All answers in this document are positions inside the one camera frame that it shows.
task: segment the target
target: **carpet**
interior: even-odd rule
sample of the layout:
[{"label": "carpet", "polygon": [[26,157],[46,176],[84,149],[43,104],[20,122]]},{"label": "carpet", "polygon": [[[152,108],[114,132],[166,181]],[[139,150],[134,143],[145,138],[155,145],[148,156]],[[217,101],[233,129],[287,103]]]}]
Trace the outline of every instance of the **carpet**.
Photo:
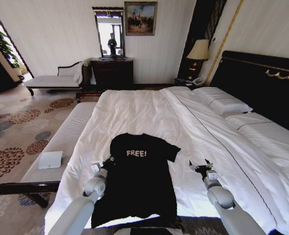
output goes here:
[{"label": "carpet", "polygon": [[[0,184],[21,180],[77,104],[76,91],[34,91],[35,95],[30,96],[29,91],[19,85],[0,93]],[[82,101],[97,101],[97,98],[84,98]],[[43,197],[49,200],[46,209],[23,195],[0,196],[0,235],[42,235],[44,216],[54,201],[55,193],[43,194]],[[156,220],[146,223],[147,226],[159,225]],[[191,235],[227,234],[217,218],[181,217],[177,224]],[[82,234],[112,235],[120,227],[89,229]]]}]

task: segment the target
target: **gold trim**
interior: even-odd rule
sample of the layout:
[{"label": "gold trim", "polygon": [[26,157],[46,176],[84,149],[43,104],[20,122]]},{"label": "gold trim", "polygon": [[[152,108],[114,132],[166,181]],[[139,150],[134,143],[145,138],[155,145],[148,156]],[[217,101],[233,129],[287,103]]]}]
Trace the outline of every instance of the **gold trim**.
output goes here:
[{"label": "gold trim", "polygon": [[289,76],[286,76],[286,77],[280,76],[280,72],[277,72],[277,73],[274,73],[274,74],[270,74],[270,73],[269,73],[269,70],[267,70],[265,73],[266,73],[267,76],[269,76],[269,77],[278,77],[279,79],[282,79],[282,80],[284,80],[284,79],[289,80]]},{"label": "gold trim", "polygon": [[208,75],[207,75],[207,78],[206,78],[206,81],[205,81],[205,85],[206,85],[206,86],[209,85],[208,83],[209,83],[209,78],[210,78],[210,76],[211,76],[211,73],[213,72],[214,66],[216,65],[216,63],[217,63],[217,61],[218,61],[219,55],[220,55],[221,52],[222,52],[222,48],[223,48],[223,46],[224,46],[224,44],[225,44],[225,42],[226,42],[226,40],[227,40],[227,38],[228,38],[228,36],[229,36],[230,30],[231,30],[231,28],[232,28],[232,26],[233,26],[234,21],[236,20],[236,17],[237,17],[237,15],[238,15],[238,13],[239,13],[239,10],[240,10],[240,8],[241,8],[241,6],[242,6],[243,1],[244,1],[244,0],[240,0],[240,2],[239,2],[239,5],[238,5],[238,7],[237,7],[237,10],[236,10],[236,12],[235,12],[234,15],[233,15],[233,18],[232,18],[231,23],[230,23],[230,25],[229,25],[229,27],[228,27],[228,30],[227,30],[224,38],[223,38],[223,41],[222,41],[222,43],[221,43],[221,46],[219,47],[219,50],[218,50],[217,54],[216,54],[215,60],[214,60],[214,62],[213,62],[213,64],[212,64],[212,67],[211,67],[211,69],[210,69],[209,72],[208,72]]},{"label": "gold trim", "polygon": [[123,12],[123,9],[93,9],[93,11],[110,11],[110,12],[116,12],[116,11],[121,11]]},{"label": "gold trim", "polygon": [[263,65],[263,64],[259,64],[259,63],[246,61],[246,60],[233,59],[233,58],[229,58],[229,57],[225,57],[225,56],[223,56],[222,58],[223,59],[228,59],[228,60],[239,61],[239,62],[243,62],[243,63],[247,63],[247,64],[252,64],[252,65],[258,65],[258,66],[262,66],[262,67],[273,69],[273,70],[282,70],[282,71],[285,71],[285,72],[289,72],[288,69],[284,69],[284,68],[280,68],[280,67],[274,67],[274,66],[270,66],[270,65]]}]

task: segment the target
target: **pillow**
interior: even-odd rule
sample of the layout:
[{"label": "pillow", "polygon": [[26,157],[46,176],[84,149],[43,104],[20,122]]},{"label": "pillow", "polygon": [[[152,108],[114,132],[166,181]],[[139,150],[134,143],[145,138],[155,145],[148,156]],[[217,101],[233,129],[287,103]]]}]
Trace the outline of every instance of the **pillow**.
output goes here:
[{"label": "pillow", "polygon": [[257,114],[248,113],[225,119],[259,147],[289,178],[289,131]]},{"label": "pillow", "polygon": [[77,72],[74,75],[74,82],[80,84],[82,82],[82,62],[78,64]]},{"label": "pillow", "polygon": [[77,71],[78,67],[80,67],[80,63],[70,67],[70,68],[59,68],[58,69],[58,75],[59,76],[74,76]]},{"label": "pillow", "polygon": [[217,87],[202,87],[194,89],[192,93],[211,106],[218,115],[225,113],[241,114],[253,110],[247,104]]}]

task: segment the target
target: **picture frame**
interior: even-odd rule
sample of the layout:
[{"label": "picture frame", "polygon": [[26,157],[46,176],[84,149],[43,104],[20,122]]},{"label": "picture frame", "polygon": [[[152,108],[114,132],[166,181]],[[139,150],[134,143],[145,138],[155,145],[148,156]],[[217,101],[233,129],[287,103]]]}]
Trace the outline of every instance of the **picture frame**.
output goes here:
[{"label": "picture frame", "polygon": [[126,36],[154,36],[157,1],[126,1]]}]

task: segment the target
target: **black headboard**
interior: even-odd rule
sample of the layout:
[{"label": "black headboard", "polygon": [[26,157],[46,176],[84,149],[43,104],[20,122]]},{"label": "black headboard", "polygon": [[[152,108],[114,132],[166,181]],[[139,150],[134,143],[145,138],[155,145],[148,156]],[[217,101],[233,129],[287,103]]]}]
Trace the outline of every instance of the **black headboard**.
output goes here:
[{"label": "black headboard", "polygon": [[289,130],[289,58],[226,50],[210,86]]}]

